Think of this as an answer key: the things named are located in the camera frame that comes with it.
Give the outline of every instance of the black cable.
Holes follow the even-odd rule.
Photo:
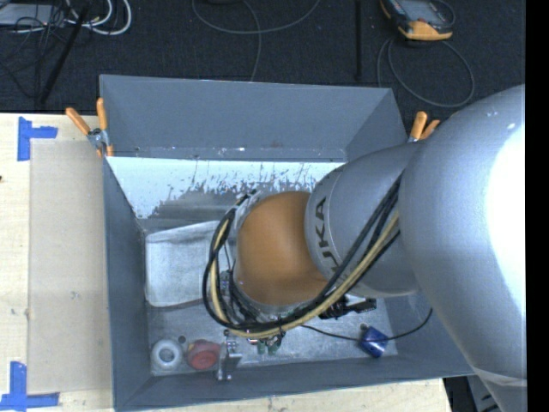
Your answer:
[[[429,309],[429,313],[427,314],[427,317],[425,318],[425,320],[421,324],[419,324],[418,326],[416,326],[415,328],[413,328],[410,331],[406,331],[405,333],[398,334],[396,336],[387,337],[386,339],[383,339],[383,340],[382,339],[369,339],[369,340],[363,340],[362,342],[387,342],[389,340],[396,340],[396,339],[401,339],[401,338],[406,337],[406,336],[410,336],[414,332],[416,332],[416,331],[420,330],[421,328],[423,328],[425,326],[425,324],[427,324],[427,322],[429,322],[429,319],[431,318],[431,316],[432,316],[432,308]],[[338,334],[329,333],[327,331],[320,330],[320,329],[315,328],[315,327],[310,326],[310,325],[300,325],[300,326],[302,328],[307,328],[309,330],[314,330],[314,331],[319,332],[321,334],[324,334],[326,336],[337,337],[337,338],[345,339],[345,340],[352,340],[354,342],[357,342],[359,340],[357,338],[353,338],[353,337],[349,337],[349,336],[340,336]]]
[[[321,0],[316,0],[315,3],[313,4],[313,6],[311,7],[311,9],[309,9],[305,15],[299,17],[296,21],[288,23],[284,26],[272,27],[270,29],[261,29],[261,27],[259,25],[259,19],[257,18],[256,12],[254,11],[254,9],[250,6],[250,4],[248,2],[243,0],[243,3],[246,5],[248,10],[251,12],[251,15],[254,17],[254,21],[256,23],[256,30],[255,31],[238,31],[238,30],[226,29],[224,27],[215,26],[214,24],[212,24],[209,21],[207,21],[206,19],[204,19],[198,13],[198,11],[196,10],[196,0],[192,0],[192,9],[193,9],[195,15],[198,17],[198,19],[200,21],[202,21],[204,24],[206,24],[207,26],[210,26],[212,29],[218,30],[218,31],[223,32],[223,33],[234,33],[234,34],[239,34],[239,35],[250,35],[250,34],[256,34],[257,35],[256,61],[254,63],[254,68],[253,68],[253,71],[251,72],[251,77],[250,77],[250,81],[252,82],[254,80],[254,78],[256,77],[257,66],[259,65],[259,57],[261,56],[262,34],[263,33],[276,32],[276,31],[280,31],[280,30],[283,30],[283,29],[288,29],[290,27],[293,27],[293,26],[299,24],[305,18],[307,18],[310,14],[312,14],[312,12],[317,8],[320,1]]]
[[[210,26],[212,29],[216,29],[220,32],[224,33],[234,33],[237,35],[251,35],[251,34],[258,34],[258,33],[271,33],[271,32],[277,32],[281,31],[283,29],[288,29],[289,27],[296,26],[300,22],[302,22],[304,19],[306,19],[309,15],[312,14],[312,12],[317,8],[318,4],[321,0],[316,0],[315,3],[312,5],[312,7],[307,11],[307,13],[301,17],[299,17],[296,21],[292,21],[291,23],[288,23],[283,26],[278,27],[272,27],[270,29],[257,29],[255,31],[237,31],[233,29],[226,29],[224,27],[215,26],[213,23],[210,23],[208,20],[204,19],[196,10],[196,0],[192,0],[192,10],[195,13],[195,15],[198,17],[200,21],[202,21],[204,24]]]
[[[393,64],[393,58],[392,58],[392,55],[391,55],[393,44],[395,43],[395,38],[396,37],[389,37],[388,39],[386,39],[385,42],[383,43],[383,45],[381,46],[381,49],[379,50],[379,54],[377,55],[377,85],[379,87],[382,87],[382,83],[381,83],[381,58],[382,58],[382,55],[383,55],[383,51],[385,50],[385,47],[387,47],[387,59],[389,61],[389,67],[391,68],[391,71],[393,72],[393,76],[404,87],[404,89],[406,91],[408,91],[412,96],[416,97],[417,99],[422,100],[423,102],[426,102],[427,104],[431,104],[432,106],[439,106],[439,107],[442,107],[442,108],[459,108],[459,107],[465,106],[473,98],[474,90],[475,90],[473,71],[471,70],[471,67],[469,66],[469,63],[461,55],[461,53],[459,51],[457,51],[456,48],[454,46],[452,46],[449,42],[444,41],[444,40],[443,41],[438,41],[438,42],[442,43],[443,45],[448,47],[465,64],[465,68],[468,71],[469,79],[471,81],[471,91],[469,92],[469,95],[467,96],[467,98],[465,100],[463,100],[461,102],[457,102],[455,104],[443,104],[443,103],[440,103],[440,102],[436,102],[434,100],[428,100],[427,98],[424,98],[423,96],[421,96],[421,95],[417,94],[416,92],[414,92],[402,80],[402,78],[396,73],[395,66]]]
[[[286,324],[290,324],[294,319],[304,316],[306,313],[310,312],[312,309],[314,309],[316,306],[318,306],[318,304],[325,301],[325,299],[328,297],[328,294],[332,290],[332,287],[335,285],[335,283],[337,282],[337,280],[339,279],[339,277],[341,276],[343,271],[346,269],[346,267],[350,264],[353,256],[355,255],[356,251],[359,249],[359,246],[362,244],[362,242],[364,241],[367,234],[370,232],[371,227],[373,226],[373,224],[375,223],[377,218],[380,215],[385,215],[387,213],[387,208],[388,207],[392,208],[395,205],[395,196],[397,195],[399,187],[400,187],[401,176],[402,176],[402,174],[400,174],[399,177],[395,180],[395,182],[391,185],[391,187],[389,188],[389,191],[387,192],[387,194],[383,198],[382,202],[380,202],[380,204],[376,207],[376,209],[374,210],[372,216],[370,217],[370,219],[366,223],[365,227],[363,228],[363,230],[359,234],[359,237],[357,237],[357,239],[353,243],[351,249],[347,253],[344,261],[341,263],[338,270],[332,275],[329,282],[324,287],[323,291],[320,292],[320,294],[314,300],[312,300],[309,304],[299,308],[294,313],[289,315],[287,317],[287,321],[282,326],[284,326]],[[213,309],[211,308],[211,306],[209,306],[209,302],[208,302],[208,296],[207,296],[208,287],[206,285],[206,281],[208,280],[208,277],[209,277],[209,270],[210,270],[210,266],[212,264],[212,261],[214,261],[217,258],[217,255],[219,254],[219,249],[220,249],[220,246],[221,246],[221,243],[219,243],[219,245],[217,246],[217,249],[215,249],[214,248],[215,241],[217,240],[217,237],[219,236],[220,228],[224,225],[226,219],[230,220],[229,223],[228,223],[229,228],[230,228],[230,224],[232,224],[232,220],[234,219],[235,213],[236,213],[235,208],[230,209],[230,211],[227,212],[224,215],[223,219],[221,220],[220,224],[218,225],[218,227],[216,228],[216,231],[214,233],[214,237],[212,239],[212,244],[210,246],[210,260],[208,262],[208,266],[206,267],[206,269],[204,271],[204,276],[203,276],[203,279],[202,279],[202,297],[203,297],[204,304],[206,306],[206,309],[207,309],[208,313],[210,314],[210,316],[218,324],[221,324],[223,326],[231,328],[232,330],[246,330],[246,331],[249,331],[249,332],[254,332],[254,333],[257,333],[257,334],[261,334],[262,331],[270,330],[270,329],[275,328],[275,327],[279,327],[280,324],[277,323],[277,322],[265,322],[265,323],[245,322],[245,323],[242,323],[242,324],[235,324],[233,322],[226,322],[226,321],[220,319],[214,313]],[[225,239],[228,237],[229,228],[224,233],[224,238]],[[385,246],[383,251],[385,251],[387,248],[389,248],[388,245]],[[378,254],[374,259],[377,260],[379,257],[380,257],[380,254]],[[218,298],[219,298],[218,301],[220,302],[220,304],[222,306],[224,306],[224,301],[219,295],[220,295],[220,292],[218,291]]]
[[[344,261],[341,263],[338,270],[332,275],[331,279],[329,280],[328,284],[324,287],[323,291],[313,301],[311,301],[307,306],[301,307],[296,312],[294,312],[291,316],[288,316],[289,320],[287,320],[284,324],[288,324],[288,323],[292,322],[293,319],[300,318],[300,317],[304,316],[307,312],[309,312],[310,310],[315,308],[318,304],[322,303],[326,299],[326,297],[327,297],[328,293],[331,291],[332,287],[335,285],[335,283],[337,282],[337,280],[339,279],[339,277],[341,276],[343,271],[346,269],[348,264],[351,262],[354,254],[359,249],[359,246],[364,241],[366,235],[370,232],[371,227],[373,226],[376,219],[379,217],[380,214],[382,214],[384,212],[385,208],[388,206],[388,203],[393,203],[393,197],[398,192],[400,181],[401,181],[401,175],[391,185],[391,187],[389,188],[389,191],[386,194],[385,198],[382,200],[382,202],[380,202],[380,204],[374,210],[371,218],[366,223],[365,228],[362,230],[359,237],[357,237],[357,239],[353,243],[353,246],[351,247],[351,249],[347,253]],[[224,326],[227,326],[227,323],[225,323],[224,321],[221,321],[223,323],[219,322],[221,320],[221,319],[219,319],[219,317],[214,316],[214,319],[216,321],[218,321],[218,323],[220,323]],[[254,324],[253,323],[252,324],[232,324],[232,329],[234,329],[234,330],[253,330],[254,332],[261,332],[261,330],[271,329],[271,328],[274,328],[276,326],[278,326],[278,324],[275,323],[275,322],[260,323],[260,324],[259,323],[254,323]]]
[[[250,10],[251,12],[251,16],[254,17],[254,20],[256,21],[256,26],[257,26],[257,54],[256,54],[256,62],[254,63],[254,69],[253,71],[251,72],[251,76],[250,76],[250,82],[252,82],[254,80],[254,78],[256,77],[256,73],[257,73],[257,66],[259,65],[259,57],[261,55],[261,46],[262,46],[262,32],[261,32],[261,27],[259,26],[259,19],[257,18],[257,15],[256,15],[256,12],[254,11],[254,9],[250,6],[250,4],[248,2],[246,2],[244,0],[244,4],[246,5],[246,7]]]
[[[320,329],[315,328],[314,326],[310,326],[310,325],[300,325],[300,327],[301,328],[306,328],[307,330],[316,331],[317,333],[324,334],[325,336],[335,337],[336,339],[345,339],[345,340],[350,340],[350,341],[353,341],[353,342],[357,342],[359,340],[358,338],[354,338],[354,337],[341,336],[341,335],[335,334],[335,333],[328,333],[327,331],[320,330]]]

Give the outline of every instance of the cable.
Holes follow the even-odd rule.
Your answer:
[[[228,215],[232,214],[232,218],[233,218],[234,213],[235,213],[235,210],[231,209]],[[390,220],[386,228],[381,233],[379,240],[374,244],[372,249],[365,254],[364,258],[359,262],[357,267],[350,272],[349,276],[338,288],[336,288],[329,296],[323,298],[323,301],[321,303],[312,304],[314,307],[311,308],[308,312],[305,312],[303,315],[300,315],[300,317],[298,317],[298,315],[294,313],[292,315],[293,320],[286,321],[284,323],[279,322],[279,323],[258,324],[261,327],[260,329],[257,328],[257,326],[254,329],[249,326],[244,327],[242,325],[228,322],[228,319],[226,318],[225,313],[221,309],[220,296],[217,293],[216,273],[218,272],[218,265],[217,265],[217,260],[215,256],[217,255],[217,252],[220,249],[221,240],[224,237],[226,238],[227,236],[226,228],[230,224],[229,220],[230,220],[230,217],[226,219],[224,218],[221,220],[221,224],[218,226],[218,228],[220,228],[220,231],[219,232],[216,231],[217,236],[214,236],[213,243],[212,243],[213,250],[212,250],[212,254],[210,255],[210,263],[208,264],[205,270],[204,279],[202,281],[202,297],[204,299],[205,305],[210,315],[212,315],[212,312],[214,312],[214,315],[212,315],[212,318],[214,320],[230,328],[233,334],[237,336],[257,339],[257,338],[269,338],[272,336],[278,336],[292,328],[295,328],[296,326],[300,326],[305,322],[311,320],[315,316],[319,315],[320,313],[324,312],[328,307],[330,307],[338,299],[340,299],[347,292],[348,288],[351,287],[359,279],[359,277],[362,276],[363,273],[373,265],[373,260],[377,258],[378,252],[383,248],[384,241],[390,236],[390,234],[394,231],[394,229],[397,226],[398,212],[394,213],[392,219]],[[208,279],[208,275],[210,277],[210,291],[212,296],[212,302],[214,305],[213,310],[209,306],[208,297],[205,293],[205,290],[207,289],[206,280]]]
[[[256,62],[254,63],[254,69],[253,71],[251,71],[251,76],[250,76],[250,82],[252,82],[254,80],[254,78],[256,77],[256,73],[257,73],[257,66],[259,65],[259,57],[261,55],[261,46],[262,46],[262,33],[261,33],[261,28],[259,26],[259,19],[257,18],[257,15],[256,15],[256,12],[254,11],[254,9],[250,6],[250,4],[248,2],[246,2],[244,0],[244,4],[246,5],[246,7],[250,10],[251,12],[251,15],[254,17],[254,20],[256,21],[256,26],[257,26],[257,54],[256,54]]]
[[[251,12],[251,15],[254,17],[254,21],[256,22],[256,30],[255,31],[238,31],[238,30],[226,29],[226,28],[223,28],[223,27],[215,26],[214,24],[212,24],[209,21],[207,21],[206,19],[204,19],[198,13],[198,11],[196,10],[196,0],[192,0],[192,9],[193,9],[195,15],[198,17],[198,19],[200,21],[202,21],[204,24],[206,24],[207,26],[210,26],[212,29],[218,30],[218,31],[223,32],[223,33],[235,33],[235,34],[239,34],[239,35],[257,34],[257,36],[258,36],[257,37],[257,43],[258,44],[257,44],[256,61],[254,63],[254,68],[253,68],[253,71],[252,71],[251,77],[250,77],[250,81],[252,82],[254,80],[254,78],[256,77],[257,66],[259,65],[259,57],[261,56],[262,34],[263,33],[270,33],[270,32],[280,31],[282,29],[287,29],[289,27],[292,27],[292,26],[295,26],[295,25],[299,24],[300,22],[302,22],[305,18],[307,18],[317,8],[320,1],[321,0],[316,0],[315,3],[313,4],[313,6],[305,13],[305,15],[303,15],[302,17],[300,17],[296,21],[288,23],[284,26],[272,27],[270,29],[263,29],[262,30],[260,25],[259,25],[259,20],[257,18],[256,12],[254,11],[254,9],[250,6],[250,4],[248,2],[243,0],[243,3],[246,5],[248,10]]]
[[[415,328],[413,328],[410,331],[406,331],[405,333],[398,334],[396,336],[387,337],[386,339],[383,339],[383,342],[386,342],[386,341],[389,341],[389,340],[401,339],[403,337],[410,336],[414,332],[416,332],[416,331],[420,330],[421,328],[423,328],[425,326],[425,324],[427,324],[427,322],[429,322],[429,319],[431,318],[431,316],[432,316],[432,308],[429,309],[429,312],[427,313],[427,317],[425,318],[425,320],[421,324],[419,324],[418,326],[416,326]],[[302,328],[307,328],[308,330],[314,330],[314,331],[316,331],[318,333],[321,333],[321,334],[324,334],[326,336],[336,337],[336,338],[345,339],[345,340],[352,340],[354,342],[358,341],[358,339],[356,339],[356,338],[349,337],[349,336],[340,336],[339,334],[329,333],[327,331],[315,328],[314,326],[310,326],[310,325],[300,325],[300,326]],[[369,340],[363,340],[363,342],[381,342],[381,341],[380,341],[380,339],[369,339]]]
[[[318,4],[321,0],[316,0],[315,3],[312,5],[312,7],[305,13],[305,15],[299,17],[296,21],[292,21],[291,23],[288,23],[283,26],[278,27],[272,27],[270,29],[257,29],[256,31],[237,31],[232,29],[226,29],[224,27],[215,26],[214,24],[210,23],[208,20],[204,19],[196,10],[196,0],[192,0],[192,10],[194,11],[195,15],[199,18],[200,21],[202,21],[204,24],[210,26],[212,29],[216,29],[218,31],[224,32],[224,33],[235,33],[237,35],[251,35],[251,34],[257,34],[257,33],[270,33],[270,32],[276,32],[281,31],[283,29],[288,29],[289,27],[293,27],[300,22],[302,22],[304,19],[306,19],[309,15],[312,14],[312,12],[317,8]]]
[[[370,232],[371,228],[373,227],[373,224],[375,223],[376,219],[384,212],[384,210],[388,207],[388,206],[392,206],[392,203],[394,202],[393,201],[393,197],[396,196],[397,192],[398,192],[398,187],[400,185],[400,182],[401,182],[401,175],[396,179],[396,181],[391,185],[391,187],[389,188],[389,191],[387,192],[385,198],[380,202],[380,204],[378,204],[377,208],[374,210],[374,212],[372,213],[370,219],[368,220],[368,222],[365,224],[365,227],[363,228],[363,230],[361,231],[361,233],[359,234],[359,236],[357,237],[357,239],[354,241],[353,245],[351,246],[351,248],[349,249],[347,255],[345,256],[345,258],[343,259],[343,262],[340,264],[338,270],[335,271],[335,273],[331,276],[329,282],[325,285],[324,289],[319,293],[319,295],[314,299],[312,300],[307,306],[304,306],[304,307],[301,307],[299,310],[297,310],[293,316],[295,318],[298,318],[300,316],[303,316],[305,315],[308,311],[312,310],[313,308],[315,308],[316,306],[322,304],[326,298],[328,297],[328,294],[332,291],[334,285],[336,284],[336,282],[339,280],[341,274],[343,273],[343,271],[347,268],[347,266],[350,264],[351,260],[353,259],[355,253],[358,251],[360,245],[363,243],[365,237],[367,236],[367,234]],[[234,216],[234,211],[231,209],[227,214],[226,214],[226,218],[227,219],[232,219]],[[215,258],[215,250],[214,250],[214,244],[212,244],[212,258]],[[207,279],[208,277],[208,268],[206,269],[205,271],[205,275],[204,275],[204,279]],[[219,319],[217,316],[213,316],[213,318],[217,321],[222,321],[222,322],[225,322],[223,325],[224,326],[227,326],[227,327],[234,327],[234,328],[237,328],[237,329],[245,329],[244,325],[241,325],[241,326],[238,326],[238,325],[234,325],[234,324],[229,324],[226,322],[226,320],[222,320],[222,319]],[[274,323],[266,323],[266,324],[262,324],[262,327],[264,328],[268,328],[269,326],[275,326]]]
[[[423,102],[426,102],[427,104],[431,104],[432,106],[439,106],[439,107],[442,107],[442,108],[459,108],[461,106],[466,105],[473,98],[474,90],[475,90],[473,71],[471,70],[471,67],[469,66],[469,63],[461,55],[461,53],[459,51],[457,51],[456,48],[454,46],[452,46],[450,43],[448,43],[447,41],[440,41],[440,43],[442,43],[443,45],[448,47],[452,52],[454,52],[455,55],[459,59],[461,59],[461,61],[465,64],[465,67],[468,71],[469,79],[471,81],[471,91],[469,92],[469,95],[467,96],[467,98],[465,100],[463,100],[461,102],[458,102],[458,103],[455,103],[455,104],[442,104],[442,103],[439,103],[439,102],[435,102],[433,100],[428,100],[427,98],[424,98],[423,96],[421,96],[421,95],[417,94],[416,92],[414,92],[399,77],[399,75],[396,73],[395,66],[393,65],[393,58],[391,56],[391,50],[392,50],[393,44],[395,43],[395,38],[396,37],[390,37],[390,38],[386,39],[385,42],[383,43],[383,45],[381,46],[381,49],[379,50],[379,54],[377,55],[377,85],[379,87],[382,87],[382,84],[381,84],[381,57],[383,55],[383,51],[385,50],[385,47],[387,47],[387,59],[389,61],[389,66],[391,68],[391,71],[393,72],[394,77],[412,96],[415,96],[416,98],[418,98],[419,100],[422,100]]]
[[[70,13],[76,18],[78,19],[78,13],[75,11],[75,9],[72,7],[71,3],[70,3],[70,0],[65,0],[65,2],[67,3],[67,6],[69,7],[69,10],[70,10]],[[106,0],[106,3],[107,3],[107,6],[108,6],[108,10],[107,10],[107,14],[105,15],[105,17],[102,19],[102,20],[90,20],[90,21],[85,21],[82,25],[83,26],[90,26],[90,27],[95,27],[95,26],[100,26],[104,23],[106,23],[107,21],[109,21],[111,19],[111,16],[112,16],[112,0]],[[70,19],[66,19],[65,20],[66,22],[70,23],[70,24],[76,24],[77,21],[76,20],[70,20]]]
[[[70,0],[65,0],[65,2],[69,6],[70,13],[77,19],[78,18],[78,13],[72,7],[72,4],[71,4]],[[108,11],[107,11],[107,14],[105,15],[105,17],[103,17],[103,19],[100,19],[98,21],[96,21],[96,20],[84,21],[84,23],[82,24],[82,27],[85,27],[86,29],[89,29],[94,33],[98,33],[100,35],[107,35],[107,36],[120,35],[122,33],[125,33],[126,31],[128,31],[128,29],[131,26],[131,22],[132,22],[131,6],[130,6],[130,2],[128,0],[122,0],[122,2],[124,4],[124,7],[126,9],[126,22],[125,22],[123,27],[121,27],[118,30],[103,30],[103,29],[98,29],[97,28],[97,26],[100,26],[100,25],[103,25],[103,24],[107,23],[111,19],[112,14],[114,12],[113,7],[112,7],[112,0],[106,0],[106,2],[107,2],[107,5],[108,5]],[[76,24],[77,23],[77,21],[71,20],[71,19],[66,19],[65,21],[68,22],[68,23],[71,23],[71,24]]]
[[[294,312],[293,315],[292,315],[292,318],[294,318],[294,319],[303,318],[304,316],[310,315],[311,312],[317,313],[317,308],[319,306],[321,307],[321,312],[325,312],[332,304],[334,304],[342,296],[342,294],[338,293],[338,291],[341,290],[341,288],[344,288],[345,285],[348,285],[351,288],[354,285],[354,283],[349,283],[349,282],[351,282],[350,278],[353,279],[353,276],[349,276],[341,284],[339,289],[336,289],[333,293],[331,293],[329,295],[329,293],[332,291],[332,287],[335,285],[335,283],[337,282],[337,280],[339,279],[339,277],[341,276],[341,274],[343,273],[345,268],[350,264],[351,259],[353,258],[354,254],[358,250],[358,248],[361,245],[361,243],[363,242],[363,240],[365,239],[365,236],[370,231],[370,228],[373,226],[373,223],[375,222],[375,220],[379,217],[379,215],[384,213],[384,211],[386,210],[387,207],[394,206],[394,203],[395,203],[394,196],[396,196],[396,194],[398,192],[400,181],[401,181],[401,175],[392,184],[392,186],[389,188],[389,191],[387,192],[385,198],[382,200],[382,202],[380,202],[380,204],[377,206],[376,210],[374,210],[374,212],[372,213],[369,221],[366,223],[365,228],[363,229],[361,234],[357,237],[357,239],[353,243],[353,246],[351,247],[351,249],[347,253],[344,261],[341,263],[339,269],[332,275],[330,281],[325,286],[324,290],[314,300],[312,300],[307,306],[304,306],[304,307],[298,309],[296,312]],[[241,199],[240,203],[242,203],[242,201],[244,201],[245,199],[246,199],[246,197],[243,197]],[[235,324],[235,323],[228,322],[226,317],[221,318],[221,316],[218,316],[218,313],[220,312],[220,300],[218,300],[218,294],[214,294],[214,287],[216,287],[216,285],[214,285],[215,280],[216,280],[216,276],[214,275],[214,273],[217,272],[218,270],[217,270],[217,265],[214,264],[214,263],[216,261],[217,253],[220,249],[221,239],[223,237],[226,239],[226,237],[228,236],[228,232],[226,230],[232,224],[232,219],[234,218],[235,212],[236,212],[235,208],[232,208],[232,209],[229,210],[229,212],[226,213],[226,215],[224,215],[223,219],[220,222],[220,225],[217,228],[218,230],[216,231],[216,233],[214,235],[214,238],[212,240],[211,252],[210,252],[210,265],[207,266],[207,268],[204,272],[204,278],[202,280],[202,297],[204,299],[204,304],[206,305],[206,308],[207,308],[208,313],[210,314],[210,316],[214,320],[216,320],[219,324],[222,324],[223,326],[226,326],[227,328],[231,328],[233,330],[240,330],[240,331],[246,330],[247,332],[250,332],[251,330],[253,330],[253,332],[256,333],[256,334],[258,333],[258,328],[259,328],[259,332],[261,332],[261,333],[263,333],[265,331],[265,329],[269,329],[269,328],[271,328],[271,330],[273,330],[274,328],[279,330],[281,326],[284,326],[286,324],[291,324],[291,322],[287,322],[284,325],[280,325],[279,323],[274,323],[274,322],[261,323],[261,324],[259,324],[259,323]],[[375,263],[375,261],[379,258],[380,254],[381,254],[379,251],[384,249],[384,247],[381,247],[381,249],[378,249],[376,246],[374,246],[374,249],[375,250],[367,252],[361,260],[362,264],[364,263],[364,264],[369,264],[369,265],[367,265],[366,268],[362,271],[357,271],[357,269],[355,269],[353,271],[353,274],[355,272],[358,272],[359,273],[359,278],[362,277],[364,275],[365,271],[367,270],[367,268],[370,267],[371,265],[373,265]],[[368,254],[373,254],[374,255],[373,258],[369,257]],[[214,270],[212,270],[211,274],[210,274],[210,266],[214,267]],[[212,283],[211,283],[211,286],[212,286],[212,299],[213,299],[213,302],[214,302],[215,310],[211,309],[211,307],[209,306],[209,303],[208,303],[206,280],[208,279],[209,275],[211,275],[211,279],[212,279]]]

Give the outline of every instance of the black floor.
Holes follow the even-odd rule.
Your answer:
[[[60,8],[62,1],[14,0]],[[86,2],[70,1],[77,11]],[[127,20],[122,1],[113,1],[116,24],[105,29],[119,29]],[[455,13],[453,35],[430,47],[403,41],[379,0],[128,1],[127,32],[101,35],[83,28],[70,49],[74,25],[67,22],[34,33],[0,27],[0,112],[64,112],[73,106],[93,114],[101,74],[379,85],[393,89],[409,130],[418,110],[445,120],[525,83],[526,0],[443,0]],[[94,0],[90,17],[106,10],[106,0]],[[61,12],[56,16],[63,19]],[[393,38],[394,71],[387,48],[380,57]],[[463,382],[447,383],[450,400],[455,410],[474,411]]]

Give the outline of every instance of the white cable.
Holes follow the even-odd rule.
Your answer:
[[[128,2],[128,0],[122,0],[122,1],[124,2],[124,6],[126,7],[128,18],[126,20],[126,24],[124,24],[124,26],[121,29],[118,29],[117,31],[102,31],[100,29],[96,29],[94,27],[95,25],[92,25],[92,26],[86,25],[82,27],[91,29],[94,33],[99,33],[101,35],[120,35],[121,33],[126,32],[131,26],[131,7],[130,7],[130,2]]]
[[[111,0],[106,0],[107,2],[107,5],[109,6],[109,10],[107,12],[107,15],[105,15],[105,17],[103,18],[103,20],[99,20],[99,21],[94,21],[94,20],[90,20],[90,21],[84,21],[82,23],[83,26],[86,26],[86,25],[93,25],[93,26],[99,26],[101,24],[104,24],[106,23],[107,21],[109,21],[109,19],[111,18],[111,15],[112,15],[112,1]],[[65,19],[66,22],[68,23],[71,23],[71,24],[76,24],[77,23],[77,20],[78,20],[78,13],[75,11],[75,9],[72,7],[71,3],[70,3],[70,0],[65,0],[65,3],[67,3],[67,6],[69,6],[70,8],[70,13],[76,18],[76,20],[70,20],[70,19]]]
[[[117,31],[106,31],[106,30],[101,30],[101,29],[97,29],[96,27],[97,26],[100,26],[104,23],[106,23],[107,21],[109,21],[112,17],[112,1],[111,0],[106,0],[107,1],[107,4],[109,5],[109,11],[108,11],[108,14],[105,16],[105,18],[103,18],[102,20],[99,20],[99,21],[86,21],[84,23],[82,23],[82,27],[85,27],[86,29],[90,29],[92,32],[94,33],[99,33],[100,35],[120,35],[121,33],[124,33],[126,32],[129,28],[130,28],[130,25],[131,25],[131,18],[132,18],[132,15],[131,15],[131,7],[130,7],[130,2],[128,2],[128,0],[122,0],[124,2],[124,6],[126,8],[126,12],[127,12],[127,20],[126,20],[126,23],[124,24],[124,26],[120,29],[118,29]],[[70,0],[65,0],[65,2],[67,3],[67,5],[70,7]],[[78,14],[76,13],[76,11],[72,8],[70,8],[70,11],[71,11],[71,14],[78,18]],[[76,24],[77,21],[75,20],[65,20],[66,22],[68,23],[71,23],[71,24]]]

